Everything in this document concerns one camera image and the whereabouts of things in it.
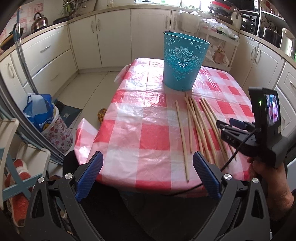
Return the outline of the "person right hand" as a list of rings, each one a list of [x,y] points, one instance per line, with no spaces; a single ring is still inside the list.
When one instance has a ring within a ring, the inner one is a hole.
[[[247,158],[249,175],[258,175],[267,184],[266,202],[269,216],[272,220],[279,220],[288,213],[294,203],[294,196],[288,186],[284,164],[274,169],[261,162],[259,158]]]

